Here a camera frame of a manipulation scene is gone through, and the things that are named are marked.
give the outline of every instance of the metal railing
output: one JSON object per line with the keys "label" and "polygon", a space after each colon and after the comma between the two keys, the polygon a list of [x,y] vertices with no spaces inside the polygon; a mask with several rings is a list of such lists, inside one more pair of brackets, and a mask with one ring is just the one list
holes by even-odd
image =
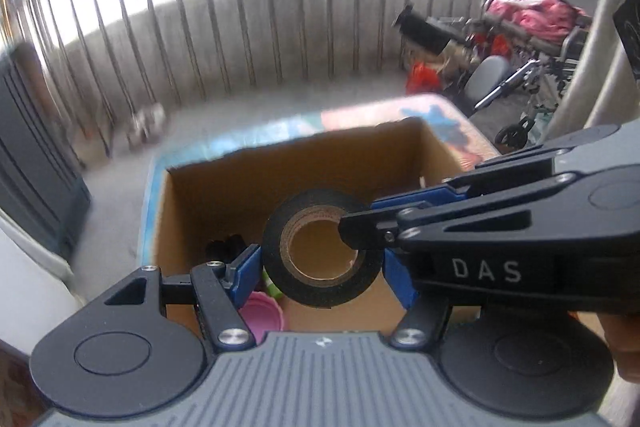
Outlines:
{"label": "metal railing", "polygon": [[[52,84],[50,89],[62,101],[60,113],[66,113],[66,120],[77,124],[81,129],[97,127],[108,151],[109,137],[114,128],[126,123],[130,115],[135,114],[140,107],[158,101],[168,106],[179,106],[190,99],[186,95],[193,91],[197,91],[199,98],[207,99],[213,91],[212,78],[216,78],[215,83],[220,81],[223,94],[230,94],[236,89],[238,77],[246,78],[252,88],[260,86],[267,78],[273,78],[276,84],[294,78],[316,78],[319,76],[319,69],[324,69],[326,77],[334,78],[338,69],[345,71],[346,68],[344,42],[348,27],[351,33],[348,68],[352,72],[363,69],[381,70],[389,63],[402,64],[405,43],[399,37],[394,37],[389,27],[395,15],[393,11],[410,0],[322,0],[321,4],[316,3],[317,0],[250,0],[249,6],[247,0],[234,0],[233,10],[237,11],[236,28],[231,28],[228,23],[228,9],[231,7],[228,0],[203,0],[204,14],[207,14],[212,35],[211,44],[201,42],[201,17],[196,24],[193,14],[191,21],[189,18],[188,13],[193,12],[193,7],[200,0],[175,0],[175,4],[170,4],[168,8],[156,5],[154,0],[146,0],[146,11],[138,14],[129,13],[126,0],[117,0],[121,17],[112,21],[105,21],[104,7],[100,6],[99,0],[80,0],[84,3],[83,13],[86,13],[87,4],[91,4],[97,18],[97,29],[90,32],[83,31],[82,15],[78,11],[79,0],[68,0],[71,19],[77,32],[76,39],[63,35],[60,24],[65,25],[62,30],[68,34],[69,23],[61,17],[53,1],[55,0],[28,1],[31,26],[34,28],[31,33],[35,34],[31,35],[31,40],[44,58],[44,66]],[[255,20],[260,20],[256,16],[256,7],[260,3],[266,3],[268,23],[264,24],[262,19],[262,24],[256,25]],[[481,0],[426,0],[424,12],[427,16],[469,17],[479,10],[480,4]],[[372,6],[375,7],[376,22],[374,46],[370,31],[373,29]],[[174,8],[178,13],[179,30],[176,25],[170,25],[170,32],[167,33],[167,21],[174,17],[170,9]],[[222,24],[220,14],[225,16]],[[141,21],[145,22],[144,20],[150,22],[150,35],[140,30]],[[124,31],[118,33],[116,30],[121,27],[124,27]],[[237,34],[238,30],[242,43],[241,55],[246,65],[244,74],[238,73],[238,47],[229,46],[228,39],[225,41],[229,33]],[[184,37],[190,72],[185,68],[180,69],[182,63],[176,65],[175,57],[173,61],[171,58],[172,48],[168,43],[175,41],[172,33],[180,31]],[[326,50],[322,51],[320,61],[317,58],[319,47],[316,46],[316,42],[320,42],[317,38],[319,32],[324,34],[322,40],[326,43]],[[297,33],[296,46],[292,42],[293,33]],[[99,36],[103,50],[98,53],[96,36]],[[308,41],[310,37],[313,38],[311,44]],[[155,50],[150,48],[149,39]],[[123,47],[124,40],[128,48]],[[212,48],[214,53],[203,53],[199,50],[203,47],[206,52]],[[262,59],[259,72],[256,70],[256,53],[263,58],[266,53],[263,48],[269,48],[269,54],[273,56],[273,65],[270,67],[272,73],[265,73],[265,61]],[[298,66],[294,68],[292,55],[295,54],[298,55]],[[209,67],[210,55],[215,57],[215,68]],[[324,64],[323,68],[318,68],[320,63]],[[232,64],[234,72],[229,71],[229,64]],[[132,93],[133,70],[140,77],[135,93]],[[162,71],[164,81],[158,78],[158,71]]]}

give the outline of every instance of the ribbed gray surface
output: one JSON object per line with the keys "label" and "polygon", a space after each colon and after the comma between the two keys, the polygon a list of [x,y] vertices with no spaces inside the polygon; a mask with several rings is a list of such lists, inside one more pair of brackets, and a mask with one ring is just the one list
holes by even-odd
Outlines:
{"label": "ribbed gray surface", "polygon": [[[53,413],[53,427],[104,425]],[[376,333],[271,333],[222,355],[204,383],[172,407],[119,425],[142,427],[516,427],[464,402],[430,359],[385,346]],[[595,414],[538,427],[602,427]]]}

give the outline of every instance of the black electrical tape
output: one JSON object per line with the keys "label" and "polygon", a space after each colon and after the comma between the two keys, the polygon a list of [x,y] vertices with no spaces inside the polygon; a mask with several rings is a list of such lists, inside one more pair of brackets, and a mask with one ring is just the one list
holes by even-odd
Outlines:
{"label": "black electrical tape", "polygon": [[262,262],[273,283],[290,299],[316,308],[330,308],[363,293],[382,269],[384,255],[383,250],[359,250],[345,274],[335,279],[301,280],[305,279],[304,275],[295,269],[286,252],[287,238],[295,235],[295,226],[300,230],[310,222],[326,220],[321,215],[323,210],[332,215],[332,221],[333,217],[339,221],[343,214],[366,211],[368,207],[335,190],[306,191],[285,201],[271,214],[262,236]]}

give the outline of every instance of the roll of black tape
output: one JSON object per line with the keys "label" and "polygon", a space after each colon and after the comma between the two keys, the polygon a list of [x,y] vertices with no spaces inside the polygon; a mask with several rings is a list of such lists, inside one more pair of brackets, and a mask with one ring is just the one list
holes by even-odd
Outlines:
{"label": "roll of black tape", "polygon": [[352,300],[382,268],[382,250],[351,250],[340,240],[338,223],[367,210],[350,195],[316,189],[278,207],[262,236],[262,262],[284,295],[307,306],[331,308]]}

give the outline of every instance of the finger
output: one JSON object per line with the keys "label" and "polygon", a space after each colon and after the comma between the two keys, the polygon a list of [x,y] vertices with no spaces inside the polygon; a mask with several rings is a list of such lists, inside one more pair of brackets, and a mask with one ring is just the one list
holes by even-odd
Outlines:
{"label": "finger", "polygon": [[640,383],[640,353],[612,351],[611,354],[618,365],[620,377],[629,382]]}
{"label": "finger", "polygon": [[640,316],[599,314],[598,318],[613,351],[640,351]]}

